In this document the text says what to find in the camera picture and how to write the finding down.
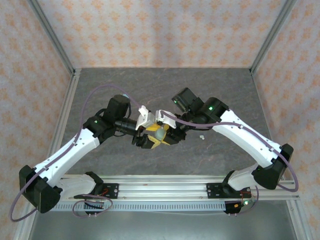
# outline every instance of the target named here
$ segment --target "gray stone surface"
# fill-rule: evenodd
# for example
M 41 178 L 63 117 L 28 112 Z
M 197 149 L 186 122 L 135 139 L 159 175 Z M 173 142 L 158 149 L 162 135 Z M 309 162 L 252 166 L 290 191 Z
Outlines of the gray stone surface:
M 269 136 L 256 87 L 244 68 L 85 68 L 82 69 L 67 121 L 63 143 L 74 136 L 87 94 L 114 83 L 126 89 L 153 113 L 158 109 L 180 114 L 171 98 L 190 88 L 204 102 L 216 97 L 262 135 Z M 87 104 L 84 119 L 108 105 L 120 91 L 99 90 Z M 131 118 L 138 109 L 132 106 Z M 132 137 L 112 137 L 76 163 L 69 174 L 93 171 L 100 175 L 225 175 L 255 161 L 231 140 L 212 131 L 189 131 L 185 141 L 155 149 L 131 145 Z

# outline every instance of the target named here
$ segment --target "wall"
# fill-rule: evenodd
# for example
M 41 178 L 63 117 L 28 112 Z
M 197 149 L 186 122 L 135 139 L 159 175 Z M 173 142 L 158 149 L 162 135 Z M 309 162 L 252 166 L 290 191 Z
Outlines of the wall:
M 285 0 L 39 2 L 76 68 L 249 68 Z
M 292 164 L 315 239 L 320 236 L 320 4 L 298 0 L 255 82 L 271 136 Z
M 45 159 L 70 76 L 26 0 L 0 2 L 0 43 L 0 239 L 12 239 L 19 170 Z

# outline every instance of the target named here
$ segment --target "orange floral wallpaper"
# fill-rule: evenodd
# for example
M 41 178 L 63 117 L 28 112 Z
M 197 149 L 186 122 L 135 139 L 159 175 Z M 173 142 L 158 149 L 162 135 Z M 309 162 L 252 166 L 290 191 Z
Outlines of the orange floral wallpaper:
M 0 2 L 0 43 L 0 239 L 11 240 L 19 170 L 45 159 L 70 75 L 26 0 Z
M 249 68 L 285 0 L 39 0 L 75 68 Z
M 320 236 L 320 3 L 298 0 L 255 76 L 272 138 L 292 164 L 314 239 Z

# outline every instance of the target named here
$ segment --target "gray floor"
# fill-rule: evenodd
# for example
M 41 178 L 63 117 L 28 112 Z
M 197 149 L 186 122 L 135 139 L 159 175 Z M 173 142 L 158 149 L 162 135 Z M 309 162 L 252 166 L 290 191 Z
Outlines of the gray floor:
M 248 214 L 119 212 L 96 219 L 36 213 L 30 240 L 295 240 L 286 201 L 260 201 Z
M 171 98 L 188 87 L 205 102 L 216 97 L 262 135 L 269 136 L 257 90 L 248 69 L 243 68 L 86 68 L 82 69 L 67 121 L 63 144 L 79 125 L 87 94 L 95 87 L 114 83 L 126 89 L 153 113 L 158 109 L 181 113 Z M 89 101 L 84 119 L 108 105 L 120 92 L 102 89 Z M 132 108 L 137 119 L 138 110 Z M 225 175 L 254 163 L 253 159 L 226 137 L 214 131 L 188 132 L 179 144 L 141 149 L 131 145 L 130 136 L 112 137 L 88 153 L 69 174 L 93 171 L 100 175 Z

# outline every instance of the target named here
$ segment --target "metal grating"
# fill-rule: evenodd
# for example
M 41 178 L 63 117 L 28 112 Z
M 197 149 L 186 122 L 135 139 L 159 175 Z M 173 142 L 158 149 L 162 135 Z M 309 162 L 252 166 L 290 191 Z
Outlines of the metal grating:
M 75 202 L 66 201 L 58 203 L 51 211 L 70 212 Z M 110 203 L 99 202 L 91 204 L 95 207 L 103 207 L 103 209 L 95 209 L 84 203 L 75 206 L 76 212 L 82 211 L 103 211 Z M 114 201 L 110 211 L 118 212 L 180 212 L 180 211 L 225 211 L 226 205 L 224 201 Z

